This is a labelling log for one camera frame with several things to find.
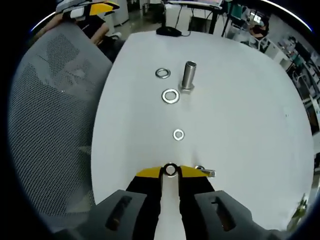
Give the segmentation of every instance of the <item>person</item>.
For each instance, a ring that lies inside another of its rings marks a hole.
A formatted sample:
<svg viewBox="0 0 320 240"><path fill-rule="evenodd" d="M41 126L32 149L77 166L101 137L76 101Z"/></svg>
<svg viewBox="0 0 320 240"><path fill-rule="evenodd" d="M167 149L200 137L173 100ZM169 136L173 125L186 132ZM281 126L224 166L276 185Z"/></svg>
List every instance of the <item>person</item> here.
<svg viewBox="0 0 320 240"><path fill-rule="evenodd" d="M262 25L255 24L249 28L249 33L258 40L264 38L269 32L269 19L262 17L260 23L262 23Z"/></svg>
<svg viewBox="0 0 320 240"><path fill-rule="evenodd" d="M31 40L29 45L34 44L41 36L49 30L55 28L62 22L74 22L77 24L84 34L95 44L104 55L114 63L118 53L120 52L125 41L121 39L113 39L106 36L109 31L107 23L97 15L87 16L85 20L73 20L69 18L67 13L59 13L55 15Z"/></svg>

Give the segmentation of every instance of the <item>metal washer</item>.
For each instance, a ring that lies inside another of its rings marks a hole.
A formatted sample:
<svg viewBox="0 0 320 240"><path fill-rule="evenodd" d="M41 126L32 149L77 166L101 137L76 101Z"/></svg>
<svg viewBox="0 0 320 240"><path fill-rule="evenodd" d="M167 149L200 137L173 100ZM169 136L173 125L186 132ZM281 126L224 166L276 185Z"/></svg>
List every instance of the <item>metal washer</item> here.
<svg viewBox="0 0 320 240"><path fill-rule="evenodd" d="M184 137L185 137L185 132L184 131L182 131L181 129L174 130L174 132L173 132L174 140L181 141L182 139L184 139Z"/></svg>
<svg viewBox="0 0 320 240"><path fill-rule="evenodd" d="M170 100L166 97L166 94L168 93L174 93L175 94L175 98ZM175 104L176 102L179 101L180 98L180 93L175 90L175 89L167 89L162 93L162 100L165 101L167 104Z"/></svg>
<svg viewBox="0 0 320 240"><path fill-rule="evenodd" d="M166 74L160 75L160 72L163 72L163 71L166 72ZM170 77L171 71L167 68L162 67L162 68L159 68L157 71L155 71L155 75L160 79L166 79L166 78Z"/></svg>

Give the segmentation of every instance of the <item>chair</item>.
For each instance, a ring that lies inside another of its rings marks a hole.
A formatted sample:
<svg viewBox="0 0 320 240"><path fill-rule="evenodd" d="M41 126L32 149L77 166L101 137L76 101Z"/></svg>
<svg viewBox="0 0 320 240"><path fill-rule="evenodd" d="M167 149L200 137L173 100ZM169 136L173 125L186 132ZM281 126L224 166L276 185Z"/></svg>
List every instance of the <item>chair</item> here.
<svg viewBox="0 0 320 240"><path fill-rule="evenodd" d="M261 39L257 39L251 35L250 39L252 39L254 42L249 41L249 46L258 49L260 52L266 50L269 44L268 34Z"/></svg>
<svg viewBox="0 0 320 240"><path fill-rule="evenodd" d="M53 232L86 220L93 127L112 63L73 23L43 35L12 80L8 141L20 183Z"/></svg>

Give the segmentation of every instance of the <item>yellow object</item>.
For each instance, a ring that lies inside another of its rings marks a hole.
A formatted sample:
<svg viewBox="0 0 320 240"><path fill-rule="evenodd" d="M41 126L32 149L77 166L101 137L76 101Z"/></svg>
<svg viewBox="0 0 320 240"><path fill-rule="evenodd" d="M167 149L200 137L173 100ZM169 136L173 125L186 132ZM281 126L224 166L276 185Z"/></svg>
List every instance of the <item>yellow object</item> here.
<svg viewBox="0 0 320 240"><path fill-rule="evenodd" d="M208 174L205 174L199 169L193 167L181 165L180 168L183 178L208 177Z"/></svg>
<svg viewBox="0 0 320 240"><path fill-rule="evenodd" d="M94 4L91 4L90 6L89 15L92 16L92 15L98 15L102 13L108 13L119 8L120 7L118 4L111 1L94 3Z"/></svg>
<svg viewBox="0 0 320 240"><path fill-rule="evenodd" d="M138 172L136 177L144 177L144 178L159 178L161 166L145 168L142 171Z"/></svg>

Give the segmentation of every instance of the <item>desk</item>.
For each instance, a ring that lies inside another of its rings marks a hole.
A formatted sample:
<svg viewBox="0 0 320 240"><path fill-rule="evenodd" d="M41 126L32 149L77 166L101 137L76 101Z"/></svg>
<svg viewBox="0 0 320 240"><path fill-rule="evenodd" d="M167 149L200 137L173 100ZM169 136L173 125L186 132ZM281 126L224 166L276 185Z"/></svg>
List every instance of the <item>desk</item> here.
<svg viewBox="0 0 320 240"><path fill-rule="evenodd" d="M292 61L277 44L275 44L270 39L269 42L270 44L264 54L269 56L276 63L280 64L284 70L287 70L290 67Z"/></svg>
<svg viewBox="0 0 320 240"><path fill-rule="evenodd" d="M195 88L177 103L165 104L162 92L178 88L186 61L197 63ZM169 68L171 76L157 78L159 68ZM173 139L178 128L185 133L181 141ZM189 37L131 34L109 73L95 118L95 203L126 189L141 169L168 162L198 164L216 171L213 187L249 208L256 223L283 230L310 192L313 145L295 86L263 53L200 32ZM164 191L178 207L175 189ZM160 218L166 219L162 234L172 236L179 224L173 219L181 217L170 214Z"/></svg>
<svg viewBox="0 0 320 240"><path fill-rule="evenodd" d="M311 103L313 105L313 109L315 112L315 117L318 122L318 126L320 127L320 106L316 99L311 97ZM314 155L320 153L320 131L313 135L313 144L314 144Z"/></svg>
<svg viewBox="0 0 320 240"><path fill-rule="evenodd" d="M320 79L320 69L319 69L318 65L313 60L310 59L310 61L313 64L315 74L318 75L318 78Z"/></svg>
<svg viewBox="0 0 320 240"><path fill-rule="evenodd" d="M310 78L310 81L311 81L310 82L311 86L308 88L309 92L310 92L310 95L316 98L317 96L320 95L320 89L319 89L319 87L317 85L317 81L316 81L316 78L317 78L317 80L319 80L319 78L318 78L317 75L313 75L313 73L311 71L311 68L306 64L305 61L303 61L302 64L303 64L304 68L307 70L309 78Z"/></svg>
<svg viewBox="0 0 320 240"><path fill-rule="evenodd" d="M196 18L208 20L210 22L207 24L206 28L210 34L221 35L221 32L224 28L224 21L222 20L223 16L221 16L221 19L219 19L218 17L218 10L220 9L220 7L216 7L214 9L213 5L195 1L170 1L170 3L165 5L166 26L173 28L176 27L178 30L186 32L189 30L189 24L193 16Z"/></svg>

